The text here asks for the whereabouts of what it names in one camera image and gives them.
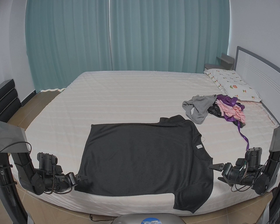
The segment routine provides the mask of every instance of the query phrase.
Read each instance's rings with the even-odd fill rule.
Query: teal curtain
[[[111,0],[113,70],[203,73],[227,53],[229,0]]]
[[[25,35],[37,92],[112,70],[108,0],[28,0]]]

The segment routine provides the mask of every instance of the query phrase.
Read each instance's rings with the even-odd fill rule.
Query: blue logo
[[[141,224],[162,224],[159,219],[156,218],[147,218],[144,219]]]

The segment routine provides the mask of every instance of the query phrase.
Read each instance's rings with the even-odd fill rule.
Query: white headboard
[[[261,103],[280,122],[280,68],[268,60],[237,47],[234,70],[255,89]]]

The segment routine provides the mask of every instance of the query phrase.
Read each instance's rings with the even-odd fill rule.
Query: pillow
[[[239,100],[260,102],[258,93],[246,84],[234,70],[208,69],[204,71],[224,95],[237,97]]]

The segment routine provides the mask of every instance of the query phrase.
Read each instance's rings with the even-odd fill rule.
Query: bed sheet
[[[158,71],[98,71],[78,76],[34,119],[26,130],[32,144],[31,158],[39,166],[38,152],[54,154],[63,172],[77,173],[91,124],[99,123],[156,123],[160,117],[185,115],[182,102],[194,95],[221,94],[206,74]],[[244,102],[246,126],[242,133],[250,147],[262,147],[262,164],[268,158],[273,129],[276,127],[260,103]],[[205,138],[206,151],[213,163],[231,162],[243,158],[246,141],[231,122],[209,114],[201,125],[196,125]],[[18,178],[15,168],[13,175]],[[253,190],[231,192],[230,187],[217,180],[209,199],[194,213],[219,210],[258,196]],[[119,216],[131,213],[173,213],[192,215],[189,211],[173,209],[174,195],[137,195],[107,197],[72,191],[65,195],[36,196],[67,209]]]

